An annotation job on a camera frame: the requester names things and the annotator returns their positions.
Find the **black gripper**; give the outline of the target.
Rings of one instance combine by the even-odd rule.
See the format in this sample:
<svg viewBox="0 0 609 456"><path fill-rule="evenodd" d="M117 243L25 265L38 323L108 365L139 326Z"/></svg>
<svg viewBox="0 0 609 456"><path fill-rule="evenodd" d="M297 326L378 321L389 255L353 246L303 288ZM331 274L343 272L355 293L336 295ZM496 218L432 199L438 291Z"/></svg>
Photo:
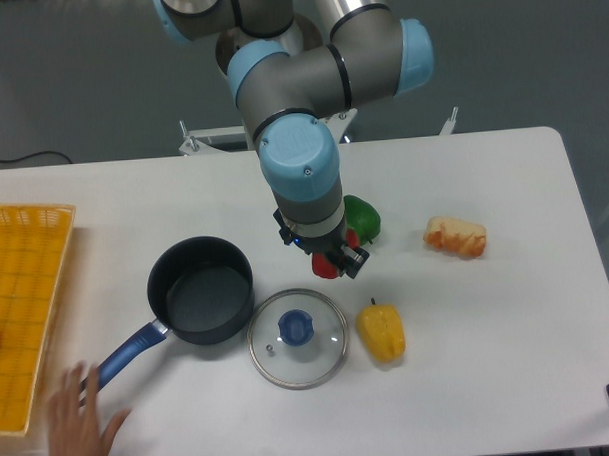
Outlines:
<svg viewBox="0 0 609 456"><path fill-rule="evenodd" d="M330 216L311 224L286 218L279 209L273 213L273 217L286 246L294 244L306 254L329 255L339 277L355 278L370 257L363 248L349 245L344 206L339 206Z"/></svg>

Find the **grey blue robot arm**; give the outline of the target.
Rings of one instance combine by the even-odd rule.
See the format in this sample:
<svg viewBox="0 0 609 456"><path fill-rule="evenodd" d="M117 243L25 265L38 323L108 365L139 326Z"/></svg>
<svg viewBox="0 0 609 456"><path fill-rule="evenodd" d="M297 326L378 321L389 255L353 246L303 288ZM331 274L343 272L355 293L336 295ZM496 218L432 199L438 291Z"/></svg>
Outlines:
<svg viewBox="0 0 609 456"><path fill-rule="evenodd" d="M326 119L421 87L435 58L424 25L395 18L385 0L315 1L329 39L293 50L293 0L152 0L172 36L242 32L225 76L277 202L281 238L355 276L369 255L347 240L339 152Z"/></svg>

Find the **person's hand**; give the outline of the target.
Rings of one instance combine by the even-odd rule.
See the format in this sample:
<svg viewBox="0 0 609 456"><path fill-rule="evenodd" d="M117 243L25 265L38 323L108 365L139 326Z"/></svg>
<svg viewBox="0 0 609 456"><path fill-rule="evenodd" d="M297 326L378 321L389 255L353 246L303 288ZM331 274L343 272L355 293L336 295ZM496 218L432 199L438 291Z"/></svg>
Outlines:
<svg viewBox="0 0 609 456"><path fill-rule="evenodd" d="M97 368L78 363L66 370L48 400L48 456L108 456L129 409L100 425Z"/></svg>

